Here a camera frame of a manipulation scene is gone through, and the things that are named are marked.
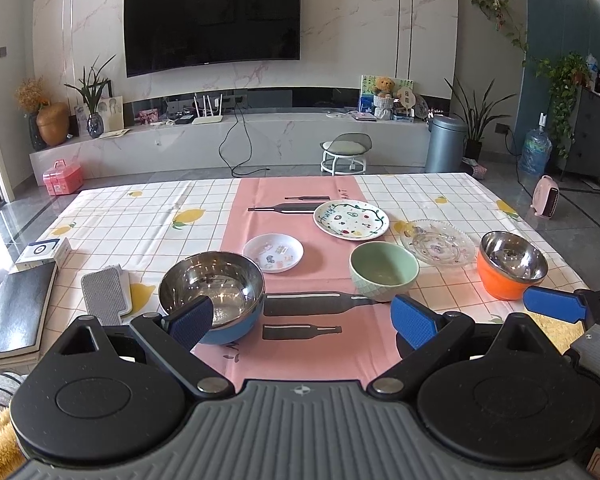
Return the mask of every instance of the metal screw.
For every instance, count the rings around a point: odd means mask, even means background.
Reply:
[[[198,382],[198,389],[204,394],[219,394],[229,387],[229,381],[223,377],[207,377]]]
[[[372,387],[379,394],[396,394],[404,388],[404,383],[393,377],[382,377],[374,381]]]

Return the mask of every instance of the tv screen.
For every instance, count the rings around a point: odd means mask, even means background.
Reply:
[[[300,0],[125,0],[128,77],[209,63],[300,59]]]

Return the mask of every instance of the green bowl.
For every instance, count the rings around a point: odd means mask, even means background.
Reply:
[[[420,264],[400,245],[367,242],[353,249],[349,271],[360,294],[384,303],[411,288],[420,272]]]

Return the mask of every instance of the white stool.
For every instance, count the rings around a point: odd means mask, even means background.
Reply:
[[[371,147],[371,137],[367,134],[342,134],[335,140],[323,142],[321,148],[322,162],[320,171],[326,171],[331,175],[357,175],[365,173],[366,158],[365,153]],[[349,163],[349,171],[336,171],[336,165],[339,160]]]

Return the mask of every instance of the black book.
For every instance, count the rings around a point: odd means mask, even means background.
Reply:
[[[0,284],[0,359],[37,352],[58,266],[9,274]]]

